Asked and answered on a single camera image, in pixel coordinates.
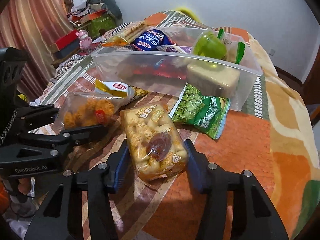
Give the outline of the person left hand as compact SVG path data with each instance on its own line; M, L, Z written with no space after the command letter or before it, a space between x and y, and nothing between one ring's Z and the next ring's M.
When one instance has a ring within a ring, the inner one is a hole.
M32 210L32 203L28 197L31 189L30 180L27 178L1 178L1 182L4 185L5 191L9 194L11 210L19 216L28 216Z

